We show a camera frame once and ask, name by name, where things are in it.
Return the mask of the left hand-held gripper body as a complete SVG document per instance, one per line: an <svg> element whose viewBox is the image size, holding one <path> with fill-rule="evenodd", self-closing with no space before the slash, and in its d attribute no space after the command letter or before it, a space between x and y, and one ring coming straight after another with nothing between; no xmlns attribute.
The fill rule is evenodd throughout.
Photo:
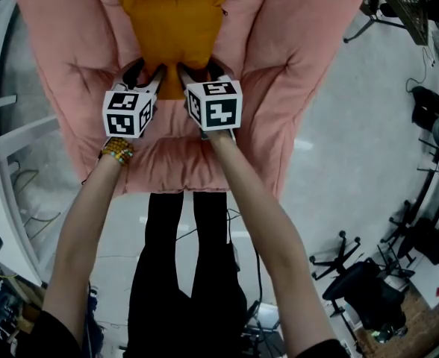
<svg viewBox="0 0 439 358"><path fill-rule="evenodd" d="M105 92L102 105L102 118L105 133L109 137L137 139L143 135L156 110L160 88L149 86L146 82L128 89L122 82L122 69L113 80L112 87Z"/></svg>

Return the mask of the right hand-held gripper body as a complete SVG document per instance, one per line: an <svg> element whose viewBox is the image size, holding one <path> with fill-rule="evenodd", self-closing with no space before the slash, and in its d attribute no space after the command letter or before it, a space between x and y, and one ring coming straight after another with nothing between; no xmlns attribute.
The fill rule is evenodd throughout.
<svg viewBox="0 0 439 358"><path fill-rule="evenodd" d="M228 75L216 81L188 81L184 90L189 116L204 132L232 131L241 124L241 86Z"/></svg>

